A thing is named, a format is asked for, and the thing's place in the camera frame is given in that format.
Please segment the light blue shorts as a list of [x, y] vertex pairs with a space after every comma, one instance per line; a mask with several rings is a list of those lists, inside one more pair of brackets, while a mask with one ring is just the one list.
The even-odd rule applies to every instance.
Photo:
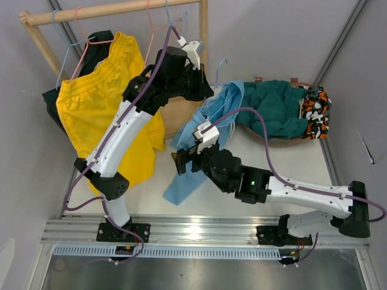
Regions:
[[[220, 92], [215, 97], [208, 98], [200, 106], [192, 118], [180, 128], [171, 141], [171, 146], [175, 150], [188, 149], [195, 144], [193, 136], [194, 130], [206, 120], [211, 123], [241, 106], [244, 96], [244, 83], [241, 80], [235, 80], [223, 83]], [[207, 177], [202, 171], [193, 173], [191, 171], [192, 163], [186, 166], [187, 172], [183, 175], [175, 175], [173, 181], [166, 189], [163, 197], [175, 204], [182, 203], [191, 193], [193, 193]]]

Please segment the dark green shorts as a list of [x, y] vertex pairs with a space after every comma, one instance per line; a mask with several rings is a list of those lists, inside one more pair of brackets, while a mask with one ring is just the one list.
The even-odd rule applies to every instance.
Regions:
[[245, 82], [241, 106], [259, 112], [267, 138], [288, 140], [300, 138], [307, 129], [308, 121], [300, 117], [300, 102], [306, 96], [306, 89], [283, 80]]

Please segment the camouflage patterned shorts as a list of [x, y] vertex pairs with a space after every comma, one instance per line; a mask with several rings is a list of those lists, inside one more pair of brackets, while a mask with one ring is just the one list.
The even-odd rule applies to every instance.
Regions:
[[301, 117], [307, 120], [302, 139], [327, 139], [332, 101], [323, 86], [309, 88], [301, 105]]

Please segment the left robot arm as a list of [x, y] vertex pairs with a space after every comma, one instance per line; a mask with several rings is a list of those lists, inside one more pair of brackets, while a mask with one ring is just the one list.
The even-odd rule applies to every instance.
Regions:
[[160, 50], [157, 62], [129, 81], [115, 117], [94, 152], [74, 162], [102, 194], [112, 223], [110, 235], [119, 242], [131, 235], [131, 217], [125, 204], [129, 181], [118, 172], [119, 164], [137, 134], [169, 99], [183, 97], [199, 102], [213, 96], [200, 62], [202, 46], [194, 40], [180, 48]]

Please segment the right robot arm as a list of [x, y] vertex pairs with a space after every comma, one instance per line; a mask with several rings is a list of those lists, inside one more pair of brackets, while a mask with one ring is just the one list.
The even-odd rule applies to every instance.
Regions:
[[191, 164], [192, 172], [203, 172], [222, 192], [232, 193], [241, 202], [278, 202], [310, 208], [309, 213], [280, 217], [276, 237], [282, 243], [288, 244], [297, 237], [330, 227], [337, 228], [344, 236], [370, 237], [368, 204], [362, 182], [328, 187], [295, 182], [269, 170], [245, 166], [240, 158], [227, 149], [220, 149], [218, 144], [203, 150], [194, 145], [173, 152], [171, 157], [180, 176], [186, 174], [187, 164]]

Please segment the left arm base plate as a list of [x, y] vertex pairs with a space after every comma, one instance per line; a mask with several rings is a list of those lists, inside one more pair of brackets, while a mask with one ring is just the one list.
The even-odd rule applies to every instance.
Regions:
[[[144, 243], [149, 242], [149, 236], [151, 233], [151, 224], [129, 224], [127, 230], [140, 236]], [[131, 234], [128, 234], [122, 230], [117, 229], [109, 222], [102, 222], [99, 224], [96, 241], [98, 242], [127, 242], [134, 243], [139, 242], [139, 239]]]

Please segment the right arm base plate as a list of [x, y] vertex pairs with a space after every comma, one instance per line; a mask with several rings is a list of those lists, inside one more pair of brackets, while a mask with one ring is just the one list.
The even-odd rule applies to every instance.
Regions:
[[276, 247], [283, 247], [287, 245], [301, 245], [311, 246], [313, 244], [312, 237], [295, 237], [288, 233], [286, 229], [274, 225], [261, 225], [256, 227], [256, 237], [260, 245], [271, 245]]

